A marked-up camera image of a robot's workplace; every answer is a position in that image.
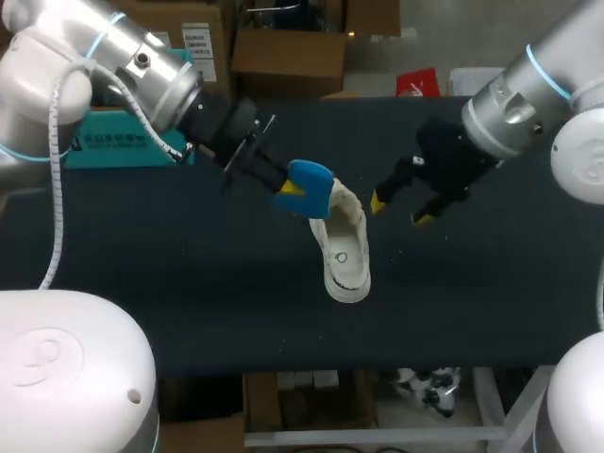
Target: white cable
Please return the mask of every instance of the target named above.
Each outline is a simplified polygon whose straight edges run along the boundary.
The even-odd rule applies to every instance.
[[[53,252],[50,257],[46,275],[39,290],[47,290],[55,278],[59,268],[60,255],[63,248],[63,190],[60,182],[60,151],[59,151],[59,99],[60,92],[67,77],[76,71],[86,69],[84,64],[76,64],[69,67],[53,90],[53,97],[48,111],[48,149],[50,152],[50,176],[52,180],[53,191],[53,210],[55,217],[55,238],[53,243]]]
[[[57,269],[59,268],[60,256],[63,248],[63,234],[64,234],[64,223],[63,223],[63,190],[60,181],[60,150],[59,150],[59,99],[60,92],[63,88],[63,84],[68,76],[76,71],[91,72],[92,70],[98,71],[105,75],[120,92],[124,95],[127,103],[132,108],[132,111],[142,123],[144,130],[151,136],[151,139],[156,145],[165,152],[171,159],[181,158],[182,154],[176,151],[172,146],[166,143],[155,129],[149,123],[149,120],[144,115],[141,106],[132,95],[132,92],[128,89],[126,84],[109,69],[99,65],[96,61],[87,59],[83,60],[79,64],[75,64],[68,68],[62,77],[55,85],[53,91],[53,98],[50,104],[50,110],[48,113],[48,147],[50,151],[50,172],[52,178],[52,191],[53,191],[53,209],[55,217],[55,237],[53,243],[53,252],[46,270],[46,275],[42,283],[40,284],[39,290],[47,290],[55,278]]]

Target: white shoe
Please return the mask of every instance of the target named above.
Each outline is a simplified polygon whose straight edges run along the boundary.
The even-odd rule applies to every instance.
[[[352,304],[369,294],[367,220],[356,195],[338,179],[329,199],[329,217],[310,219],[310,229],[323,251],[325,286],[331,297]]]

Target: black table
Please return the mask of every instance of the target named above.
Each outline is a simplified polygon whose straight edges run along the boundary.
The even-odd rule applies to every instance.
[[[461,99],[274,105],[281,157],[332,168],[365,205],[396,159],[417,152],[429,115]],[[553,363],[596,330],[604,208],[559,189],[547,143],[507,163],[423,229],[413,187],[368,219],[372,290],[332,300],[308,223],[220,171],[71,172],[55,288],[97,294],[143,327],[164,375],[281,369]],[[52,242],[48,194],[12,199],[0,219],[0,289],[34,288]]]

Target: robotic arm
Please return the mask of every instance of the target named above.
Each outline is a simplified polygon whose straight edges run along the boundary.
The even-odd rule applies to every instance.
[[[422,156],[402,158],[376,186],[379,211],[414,178],[436,192],[411,219],[422,224],[463,201],[469,187],[501,162],[551,137],[551,165],[576,198],[604,203],[604,2],[586,0],[463,107],[461,124],[431,119],[417,134]]]
[[[603,19],[604,1],[580,2],[467,102],[461,124],[428,120],[417,133],[422,156],[399,160],[376,186],[372,211],[381,210],[398,190],[419,178],[437,193],[411,216],[421,225],[466,199],[469,187],[489,170],[552,134],[551,167],[558,183],[579,200],[604,204]],[[601,278],[600,318],[603,288]],[[564,356],[525,451],[604,450],[604,411],[599,406],[604,398],[603,351],[600,332]]]
[[[40,162],[49,155],[47,118],[54,84],[74,65],[83,65],[84,72],[73,72],[63,83],[57,112],[61,152],[68,150],[94,92],[138,111],[152,137],[179,130],[189,144],[181,151],[166,149],[175,161],[200,152],[224,169],[227,183],[247,175],[272,193],[299,189],[288,180],[288,165],[265,152],[273,117],[261,117],[248,99],[231,104],[205,92],[190,63],[109,4],[6,0],[2,17],[15,37],[0,60],[0,193],[47,184],[48,168]],[[324,201],[304,213],[324,217]]]

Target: red box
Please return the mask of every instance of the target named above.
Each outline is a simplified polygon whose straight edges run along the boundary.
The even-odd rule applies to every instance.
[[[396,78],[396,97],[425,96],[441,97],[434,68],[422,69]]]

